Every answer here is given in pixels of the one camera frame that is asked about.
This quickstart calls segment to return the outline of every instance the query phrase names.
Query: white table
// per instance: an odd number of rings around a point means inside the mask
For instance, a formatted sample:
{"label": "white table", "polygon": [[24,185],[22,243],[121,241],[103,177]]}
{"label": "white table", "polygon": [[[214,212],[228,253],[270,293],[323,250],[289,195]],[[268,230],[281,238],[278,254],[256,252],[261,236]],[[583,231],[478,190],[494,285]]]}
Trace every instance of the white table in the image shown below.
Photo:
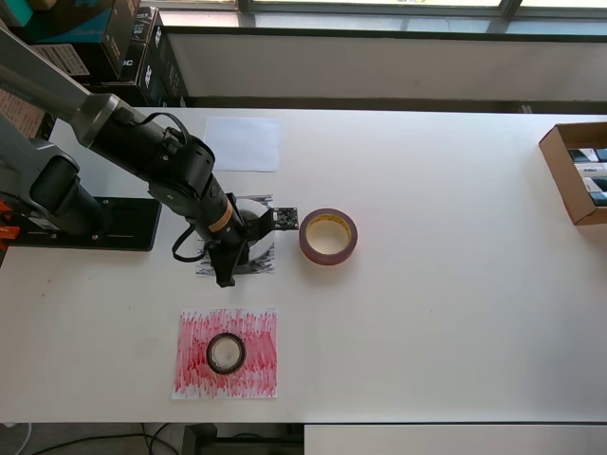
{"label": "white table", "polygon": [[[607,227],[574,227],[537,146],[598,117],[175,110],[283,122],[278,173],[217,173],[303,218],[348,213],[359,245],[324,268],[277,234],[274,275],[220,289],[171,257],[11,248],[0,269],[0,422],[607,420]],[[95,195],[146,186],[52,138]],[[189,247],[193,251],[194,238]],[[276,307],[279,391],[172,401],[183,309]]]}

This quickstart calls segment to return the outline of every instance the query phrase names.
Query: roll of tape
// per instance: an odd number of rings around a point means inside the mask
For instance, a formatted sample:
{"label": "roll of tape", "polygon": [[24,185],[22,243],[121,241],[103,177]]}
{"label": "roll of tape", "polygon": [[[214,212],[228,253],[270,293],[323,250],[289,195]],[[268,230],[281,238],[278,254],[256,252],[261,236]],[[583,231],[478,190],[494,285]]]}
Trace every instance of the roll of tape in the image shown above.
{"label": "roll of tape", "polygon": [[[326,254],[314,249],[308,239],[308,231],[320,221],[332,221],[340,225],[348,236],[346,246],[337,253]],[[336,265],[350,257],[359,240],[357,227],[348,215],[335,209],[318,209],[309,213],[300,224],[300,248],[307,259],[320,265]]]}
{"label": "roll of tape", "polygon": [[[267,207],[263,204],[250,199],[237,199],[236,207],[242,213],[248,211],[258,218],[267,212]],[[248,260],[255,261],[261,258],[272,247],[274,243],[274,231],[272,230],[266,237],[258,240],[254,245],[248,248]]]}
{"label": "roll of tape", "polygon": [[216,335],[207,346],[207,363],[217,374],[237,372],[245,363],[246,357],[245,343],[235,334]]}

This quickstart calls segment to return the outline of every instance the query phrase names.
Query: stacked boxes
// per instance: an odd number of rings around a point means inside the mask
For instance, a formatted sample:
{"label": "stacked boxes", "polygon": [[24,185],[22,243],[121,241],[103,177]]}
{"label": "stacked boxes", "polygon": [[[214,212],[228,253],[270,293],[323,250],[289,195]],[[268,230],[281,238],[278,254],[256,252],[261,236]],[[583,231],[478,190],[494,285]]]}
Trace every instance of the stacked boxes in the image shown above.
{"label": "stacked boxes", "polygon": [[12,31],[78,82],[114,80],[138,6],[139,0],[59,0]]}
{"label": "stacked boxes", "polygon": [[87,88],[114,93],[133,106],[185,106],[188,94],[158,9],[138,10],[120,78],[91,82]]}

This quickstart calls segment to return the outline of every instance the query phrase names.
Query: cardboard box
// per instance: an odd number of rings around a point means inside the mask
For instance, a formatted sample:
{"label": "cardboard box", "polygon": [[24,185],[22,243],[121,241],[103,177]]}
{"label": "cardboard box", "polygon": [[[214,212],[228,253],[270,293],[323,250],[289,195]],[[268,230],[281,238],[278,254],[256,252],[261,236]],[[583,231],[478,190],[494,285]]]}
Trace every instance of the cardboard box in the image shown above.
{"label": "cardboard box", "polygon": [[540,142],[562,201],[577,226],[607,223],[607,207],[597,207],[586,190],[569,149],[607,148],[607,123],[562,123]]}
{"label": "cardboard box", "polygon": [[188,97],[188,91],[157,8],[139,8],[131,42],[148,45],[169,93],[169,105],[185,107],[183,99]]}
{"label": "cardboard box", "polygon": [[86,84],[93,93],[113,93],[135,107],[166,107],[169,95],[147,45],[132,43],[117,82]]}
{"label": "cardboard box", "polygon": [[28,3],[36,11],[48,11],[55,6],[57,0],[28,0]]}
{"label": "cardboard box", "polygon": [[14,32],[79,82],[118,78],[140,0],[59,0]]}

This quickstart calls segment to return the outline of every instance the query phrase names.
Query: cable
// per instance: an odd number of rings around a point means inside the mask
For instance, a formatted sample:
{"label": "cable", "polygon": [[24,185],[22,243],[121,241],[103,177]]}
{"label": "cable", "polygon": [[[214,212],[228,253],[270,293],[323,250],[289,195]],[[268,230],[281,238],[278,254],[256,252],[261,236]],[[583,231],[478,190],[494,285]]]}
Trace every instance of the cable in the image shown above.
{"label": "cable", "polygon": [[182,263],[197,263],[198,261],[202,261],[202,259],[207,255],[207,251],[209,250],[211,244],[217,244],[217,241],[209,240],[202,247],[202,253],[200,253],[198,256],[193,256],[191,258],[184,258],[183,256],[177,254],[177,250],[179,249],[179,247],[183,245],[185,240],[190,237],[190,235],[194,232],[195,229],[196,226],[193,223],[190,223],[190,227],[188,227],[183,234],[177,237],[177,240],[175,240],[175,243],[171,248],[171,251],[173,252],[173,257],[178,261],[181,261]]}
{"label": "cable", "polygon": [[232,438],[261,438],[262,436],[255,433],[238,433],[232,436]]}
{"label": "cable", "polygon": [[51,450],[56,450],[58,448],[67,447],[67,446],[73,446],[73,445],[79,444],[79,443],[85,443],[86,441],[99,441],[99,440],[104,440],[104,439],[121,439],[121,438],[140,438],[141,436],[143,436],[144,438],[150,438],[152,440],[152,443],[154,441],[158,441],[162,445],[168,447],[175,455],[179,455],[179,451],[176,448],[174,448],[173,446],[171,446],[169,443],[161,440],[160,438],[157,438],[155,435],[153,436],[148,433],[126,433],[126,434],[112,434],[109,436],[91,436],[89,438],[76,439],[74,441],[69,441],[67,443],[62,443],[62,444],[57,444],[56,446],[47,447],[42,450],[38,450],[37,452],[34,452],[31,455],[42,455],[43,453],[50,452]]}
{"label": "cable", "polygon": [[[141,425],[141,431],[143,431],[145,433],[145,426],[143,425],[143,423],[140,424]],[[145,436],[143,436],[143,441],[145,442],[145,446],[148,447],[148,451],[150,450],[150,443],[148,443],[148,438],[146,438]]]}
{"label": "cable", "polygon": [[186,139],[186,143],[181,144],[181,147],[190,147],[190,144],[192,143],[192,137],[190,136],[190,132],[188,131],[188,129],[185,127],[185,125],[181,122],[181,120],[179,118],[177,118],[173,114],[169,114],[168,112],[154,112],[153,114],[150,114],[148,117],[146,117],[142,121],[131,120],[129,122],[129,126],[143,126],[146,123],[149,123],[150,121],[152,121],[154,118],[160,117],[160,116],[168,117],[172,121],[175,122],[175,125],[177,125],[177,127],[179,128],[179,131],[181,132],[183,137]]}
{"label": "cable", "polygon": [[29,436],[31,436],[31,424],[28,424],[28,436],[26,436],[26,440],[21,444],[21,447],[19,447],[19,450],[17,450],[15,455],[19,455],[21,452],[23,452],[23,449],[26,448],[29,442]]}
{"label": "cable", "polygon": [[160,427],[159,429],[156,430],[156,433],[154,433],[154,436],[153,436],[154,439],[152,440],[152,442],[150,443],[150,446],[148,447],[149,455],[154,455],[154,452],[152,451],[152,447],[154,446],[154,440],[157,439],[158,434],[160,434],[160,432],[163,429],[165,429],[167,426],[169,426],[169,424],[164,424],[162,427]]}

